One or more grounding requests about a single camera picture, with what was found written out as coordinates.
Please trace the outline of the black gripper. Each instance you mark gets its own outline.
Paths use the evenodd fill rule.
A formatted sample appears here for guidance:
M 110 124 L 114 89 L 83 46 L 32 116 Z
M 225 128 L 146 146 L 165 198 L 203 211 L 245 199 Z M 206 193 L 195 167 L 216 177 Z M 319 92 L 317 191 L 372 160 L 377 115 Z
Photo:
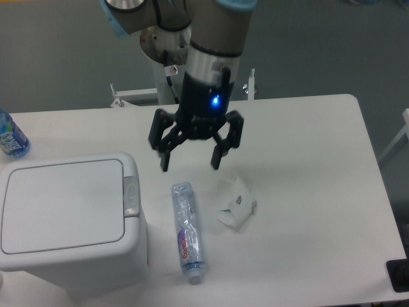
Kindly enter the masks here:
M 217 84 L 205 84 L 185 73 L 177 112 L 155 111 L 148 141 L 158 152 L 163 172 L 168 171 L 171 152 L 187 139 L 215 140 L 210 163 L 213 169 L 219 169 L 221 159 L 231 148 L 240 146 L 244 118 L 236 110 L 228 111 L 233 88 L 230 78 L 230 72 L 222 72 Z M 226 123 L 229 132 L 222 139 L 219 130 Z

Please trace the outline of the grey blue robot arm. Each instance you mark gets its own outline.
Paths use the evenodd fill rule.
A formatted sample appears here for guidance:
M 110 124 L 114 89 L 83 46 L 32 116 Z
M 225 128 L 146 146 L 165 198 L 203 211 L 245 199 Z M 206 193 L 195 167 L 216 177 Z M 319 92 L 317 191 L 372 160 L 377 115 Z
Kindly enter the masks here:
M 148 140 L 168 169 L 171 152 L 186 140 L 214 139 L 211 165 L 218 169 L 238 148 L 244 119 L 229 110 L 255 1 L 102 1 L 117 35 L 148 34 L 170 94 L 158 109 Z

